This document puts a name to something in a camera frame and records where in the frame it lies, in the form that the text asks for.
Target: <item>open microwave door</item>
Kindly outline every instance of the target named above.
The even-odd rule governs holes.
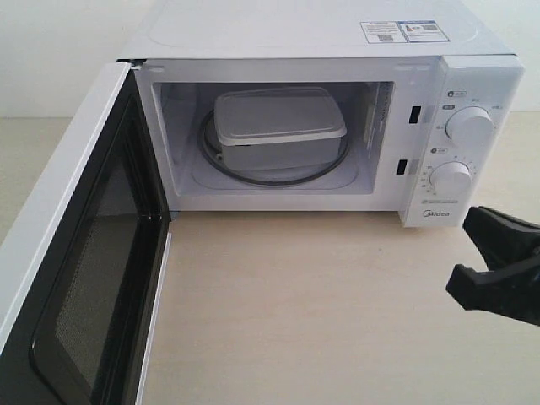
[[[0,248],[0,397],[135,403],[169,222],[131,66],[105,65]]]

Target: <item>power level knob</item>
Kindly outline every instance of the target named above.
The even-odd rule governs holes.
[[[483,145],[493,132],[493,120],[480,107],[459,110],[446,123],[446,135],[458,146]]]
[[[457,197],[466,192],[473,183],[471,172],[460,162],[444,163],[431,172],[429,183],[437,194]]]

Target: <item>countertop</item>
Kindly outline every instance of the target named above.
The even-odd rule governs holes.
[[[0,241],[68,120],[0,121]],[[513,113],[474,198],[540,223],[540,113]],[[395,213],[181,213],[144,403],[531,404],[540,328],[465,312],[459,228]]]

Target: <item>white microwave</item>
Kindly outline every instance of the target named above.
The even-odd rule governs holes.
[[[0,400],[140,402],[171,213],[395,211],[405,226],[459,225],[522,74],[455,0],[158,2],[0,246]],[[253,184],[203,156],[220,97],[314,88],[347,128],[347,153],[324,173]]]

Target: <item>white plastic container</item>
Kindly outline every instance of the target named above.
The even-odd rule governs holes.
[[[347,134],[338,104],[318,87],[222,94],[214,121],[224,164],[238,171],[332,163]]]

